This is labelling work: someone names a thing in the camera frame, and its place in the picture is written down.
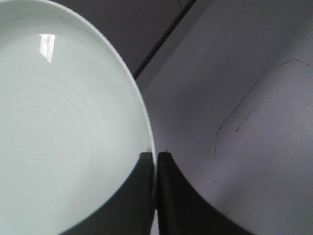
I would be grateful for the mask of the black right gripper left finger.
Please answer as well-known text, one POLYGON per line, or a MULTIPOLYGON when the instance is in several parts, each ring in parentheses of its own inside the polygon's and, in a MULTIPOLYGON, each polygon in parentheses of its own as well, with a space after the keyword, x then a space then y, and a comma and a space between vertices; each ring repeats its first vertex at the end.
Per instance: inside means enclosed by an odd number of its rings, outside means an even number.
POLYGON ((148 235, 154 218, 154 162, 151 152, 139 154, 123 185, 96 212, 64 235, 148 235))

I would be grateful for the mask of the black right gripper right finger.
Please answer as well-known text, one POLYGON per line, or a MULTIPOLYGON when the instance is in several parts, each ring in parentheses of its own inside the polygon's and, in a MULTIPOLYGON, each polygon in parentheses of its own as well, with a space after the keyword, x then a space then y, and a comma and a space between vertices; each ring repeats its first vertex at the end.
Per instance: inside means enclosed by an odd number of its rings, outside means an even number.
POLYGON ((186 180, 173 156, 157 158, 157 213, 161 235, 249 235, 207 203, 186 180))

